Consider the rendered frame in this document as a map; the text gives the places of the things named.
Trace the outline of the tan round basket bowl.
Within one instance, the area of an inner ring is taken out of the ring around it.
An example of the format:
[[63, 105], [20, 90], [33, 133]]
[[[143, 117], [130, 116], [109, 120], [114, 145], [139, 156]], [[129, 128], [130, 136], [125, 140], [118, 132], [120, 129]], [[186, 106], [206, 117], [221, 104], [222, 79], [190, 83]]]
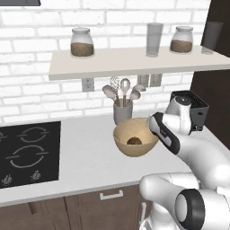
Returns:
[[[141, 145], [128, 145], [131, 137], [139, 137]], [[148, 153], [159, 138], [146, 126], [146, 118], [126, 119], [113, 130], [113, 138], [118, 149], [127, 156], [139, 157]]]

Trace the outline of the dark brown tall cabinet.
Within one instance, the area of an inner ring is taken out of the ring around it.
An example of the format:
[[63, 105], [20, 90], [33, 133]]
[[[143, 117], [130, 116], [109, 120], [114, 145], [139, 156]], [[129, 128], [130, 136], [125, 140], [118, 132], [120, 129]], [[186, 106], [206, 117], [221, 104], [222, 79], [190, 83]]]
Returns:
[[[230, 58], [230, 0], [211, 0], [208, 22], [222, 22], [215, 51]], [[190, 89], [208, 105], [205, 126], [230, 150], [230, 70], [195, 72]]]

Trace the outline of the brown cabinet door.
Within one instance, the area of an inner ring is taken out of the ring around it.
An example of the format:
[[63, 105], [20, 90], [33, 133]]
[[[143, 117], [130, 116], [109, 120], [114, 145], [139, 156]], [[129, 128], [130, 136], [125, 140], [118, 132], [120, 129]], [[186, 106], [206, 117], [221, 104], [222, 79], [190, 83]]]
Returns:
[[0, 208], [0, 230], [70, 230], [63, 198]]

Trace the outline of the grey utensil pot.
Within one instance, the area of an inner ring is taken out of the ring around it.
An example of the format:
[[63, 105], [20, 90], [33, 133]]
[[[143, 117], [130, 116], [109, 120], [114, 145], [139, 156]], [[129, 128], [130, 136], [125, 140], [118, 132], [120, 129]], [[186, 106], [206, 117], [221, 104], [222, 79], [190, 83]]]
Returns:
[[133, 103], [127, 102], [126, 106], [123, 106], [123, 100], [119, 100], [120, 106], [116, 103], [113, 104], [113, 119], [116, 125], [120, 124], [126, 119], [132, 118]]

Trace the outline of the brown round food item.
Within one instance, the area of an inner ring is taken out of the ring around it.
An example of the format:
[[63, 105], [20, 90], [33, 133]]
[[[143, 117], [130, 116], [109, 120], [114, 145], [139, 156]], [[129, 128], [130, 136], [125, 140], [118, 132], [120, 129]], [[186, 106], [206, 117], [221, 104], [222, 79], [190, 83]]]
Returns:
[[131, 137], [128, 141], [127, 141], [128, 145], [141, 145], [142, 141], [140, 140], [139, 137]]

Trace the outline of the glass jar with brown contents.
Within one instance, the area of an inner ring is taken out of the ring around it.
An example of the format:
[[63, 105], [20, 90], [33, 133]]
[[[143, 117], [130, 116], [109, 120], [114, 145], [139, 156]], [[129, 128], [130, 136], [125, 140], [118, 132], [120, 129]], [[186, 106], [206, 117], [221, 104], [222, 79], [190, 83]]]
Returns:
[[172, 36], [170, 51], [173, 53], [188, 54], [193, 46], [193, 28], [190, 26], [177, 26]]
[[88, 58], [94, 55], [94, 45], [89, 28], [72, 29], [70, 50], [71, 54], [78, 58]]

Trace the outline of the black countertop appliance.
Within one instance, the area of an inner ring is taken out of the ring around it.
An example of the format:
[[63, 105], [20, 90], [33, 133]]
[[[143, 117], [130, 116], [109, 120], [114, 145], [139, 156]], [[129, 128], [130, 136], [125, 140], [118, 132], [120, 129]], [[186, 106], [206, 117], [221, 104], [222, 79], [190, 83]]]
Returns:
[[175, 96], [186, 97], [191, 102], [190, 118], [192, 124], [192, 131], [201, 131], [205, 124], [206, 117], [208, 115], [209, 105], [198, 97], [193, 91], [174, 91], [171, 93], [171, 99]]

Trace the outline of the tall clear glass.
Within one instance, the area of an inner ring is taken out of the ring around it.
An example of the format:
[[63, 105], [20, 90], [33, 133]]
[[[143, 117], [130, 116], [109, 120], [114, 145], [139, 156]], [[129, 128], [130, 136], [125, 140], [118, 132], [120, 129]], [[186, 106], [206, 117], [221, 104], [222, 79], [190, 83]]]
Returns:
[[150, 22], [146, 30], [146, 55], [151, 58], [158, 56], [164, 25]]

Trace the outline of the black hob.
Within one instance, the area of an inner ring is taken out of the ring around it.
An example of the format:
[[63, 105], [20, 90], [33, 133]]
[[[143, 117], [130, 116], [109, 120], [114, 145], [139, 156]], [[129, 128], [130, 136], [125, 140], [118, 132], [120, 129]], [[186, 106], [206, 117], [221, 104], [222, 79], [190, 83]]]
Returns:
[[[59, 178], [61, 122], [0, 127], [0, 190]], [[31, 176], [41, 176], [33, 181]], [[12, 182], [3, 184], [10, 174]]]

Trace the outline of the brown drawer front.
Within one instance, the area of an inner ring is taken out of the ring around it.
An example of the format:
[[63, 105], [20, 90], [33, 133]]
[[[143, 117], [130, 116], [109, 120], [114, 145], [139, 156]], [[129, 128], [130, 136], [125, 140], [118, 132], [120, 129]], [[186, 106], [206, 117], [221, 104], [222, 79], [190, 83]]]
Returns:
[[[123, 197], [100, 200], [123, 190]], [[71, 230], [137, 230], [140, 195], [137, 185], [65, 197]]]

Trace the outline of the dark grey glass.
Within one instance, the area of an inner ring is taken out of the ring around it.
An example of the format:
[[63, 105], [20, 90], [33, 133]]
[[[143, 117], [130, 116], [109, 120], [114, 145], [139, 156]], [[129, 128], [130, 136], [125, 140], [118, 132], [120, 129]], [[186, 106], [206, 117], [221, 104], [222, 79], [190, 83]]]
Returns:
[[207, 22], [201, 42], [201, 53], [211, 55], [216, 47], [220, 32], [223, 28], [222, 22]]

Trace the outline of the dark grey range hood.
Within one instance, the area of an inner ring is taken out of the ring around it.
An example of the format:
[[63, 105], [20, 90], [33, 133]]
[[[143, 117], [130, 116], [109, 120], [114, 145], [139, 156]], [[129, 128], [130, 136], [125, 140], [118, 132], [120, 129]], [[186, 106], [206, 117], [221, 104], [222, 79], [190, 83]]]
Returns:
[[0, 0], [0, 6], [40, 6], [40, 0]]

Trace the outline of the white wall socket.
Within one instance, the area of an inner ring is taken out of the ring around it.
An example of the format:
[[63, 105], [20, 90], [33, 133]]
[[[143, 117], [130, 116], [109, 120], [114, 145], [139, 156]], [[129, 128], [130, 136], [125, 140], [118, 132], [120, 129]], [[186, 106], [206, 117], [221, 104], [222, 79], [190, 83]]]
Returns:
[[144, 87], [148, 87], [149, 75], [139, 75], [137, 77], [137, 83], [142, 84]]
[[150, 87], [158, 87], [162, 82], [162, 74], [152, 74], [150, 77]]
[[82, 80], [82, 90], [84, 93], [94, 91], [94, 79], [85, 78]]

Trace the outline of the pale wall shelf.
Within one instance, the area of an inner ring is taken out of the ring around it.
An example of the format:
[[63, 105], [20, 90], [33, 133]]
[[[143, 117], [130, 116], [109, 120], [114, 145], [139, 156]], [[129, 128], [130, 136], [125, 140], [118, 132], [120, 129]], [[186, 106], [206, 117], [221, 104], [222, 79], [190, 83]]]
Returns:
[[96, 49], [93, 57], [71, 57], [68, 50], [52, 55], [49, 80], [151, 75], [177, 72], [230, 69], [230, 57], [214, 52], [201, 53], [194, 46], [190, 54], [174, 54], [161, 47], [157, 57], [147, 57], [145, 48]]

